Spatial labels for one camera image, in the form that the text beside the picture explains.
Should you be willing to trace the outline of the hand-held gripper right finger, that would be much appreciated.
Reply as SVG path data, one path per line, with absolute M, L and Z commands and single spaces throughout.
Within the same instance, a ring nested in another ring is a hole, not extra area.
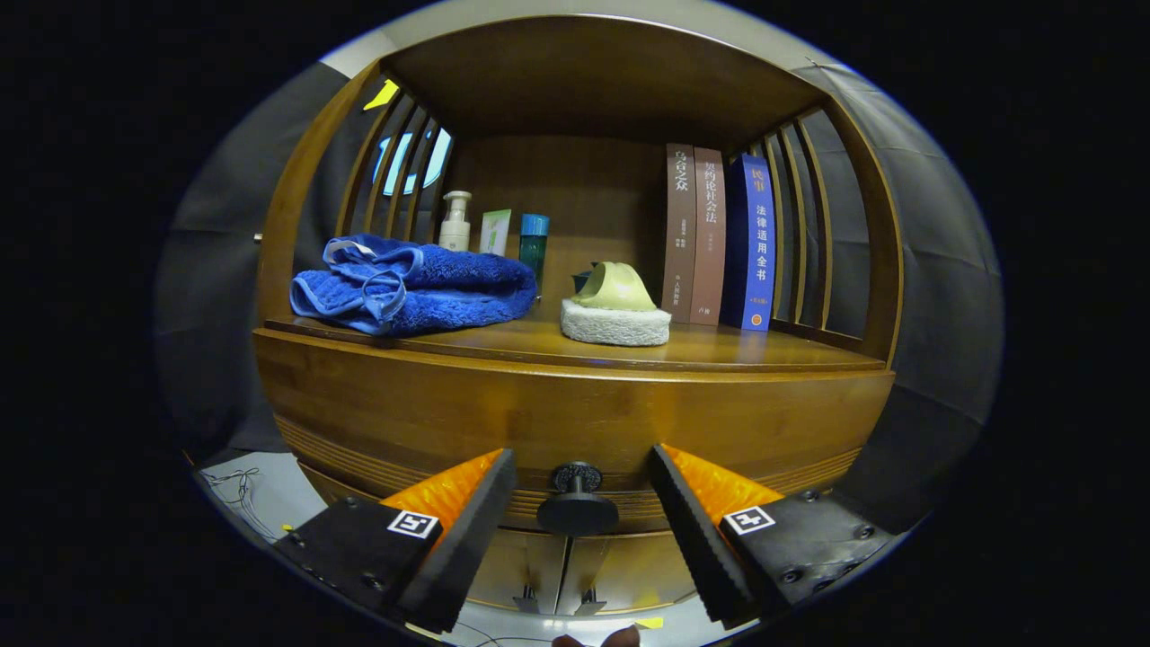
M 828 596 L 894 540 L 837 496 L 785 495 L 670 445 L 650 483 L 711 621 L 773 621 Z

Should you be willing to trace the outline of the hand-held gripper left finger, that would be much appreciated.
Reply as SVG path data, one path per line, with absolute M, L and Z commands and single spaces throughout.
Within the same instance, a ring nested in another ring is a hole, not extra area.
M 382 500 L 345 496 L 274 548 L 374 616 L 442 634 L 463 609 L 518 483 L 509 448 Z

